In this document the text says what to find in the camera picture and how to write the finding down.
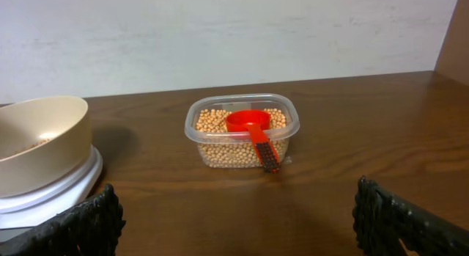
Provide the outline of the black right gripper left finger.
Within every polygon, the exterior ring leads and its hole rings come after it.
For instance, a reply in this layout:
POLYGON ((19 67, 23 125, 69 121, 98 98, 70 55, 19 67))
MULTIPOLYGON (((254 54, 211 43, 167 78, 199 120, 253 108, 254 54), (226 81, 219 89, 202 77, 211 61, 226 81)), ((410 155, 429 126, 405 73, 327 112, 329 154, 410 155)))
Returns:
POLYGON ((111 184, 98 194, 1 244, 7 255, 115 255, 125 226, 111 184))

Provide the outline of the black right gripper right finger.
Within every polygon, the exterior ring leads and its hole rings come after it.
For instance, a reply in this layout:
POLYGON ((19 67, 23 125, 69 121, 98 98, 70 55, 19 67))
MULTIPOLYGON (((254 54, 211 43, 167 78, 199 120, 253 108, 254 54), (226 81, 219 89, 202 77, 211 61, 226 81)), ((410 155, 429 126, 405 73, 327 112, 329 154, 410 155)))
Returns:
POLYGON ((468 256, 468 231, 385 190, 358 180, 353 230, 365 255, 468 256))

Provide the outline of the red plastic measuring scoop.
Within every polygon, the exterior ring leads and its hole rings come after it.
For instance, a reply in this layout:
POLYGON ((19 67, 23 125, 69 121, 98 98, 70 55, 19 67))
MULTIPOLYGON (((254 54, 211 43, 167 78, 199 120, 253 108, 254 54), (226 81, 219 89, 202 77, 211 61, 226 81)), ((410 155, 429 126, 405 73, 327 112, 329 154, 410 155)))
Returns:
POLYGON ((228 132, 248 132, 249 138, 265 172, 278 173, 280 158, 265 134, 270 128, 270 115, 260 110, 236 111, 226 118, 228 132))

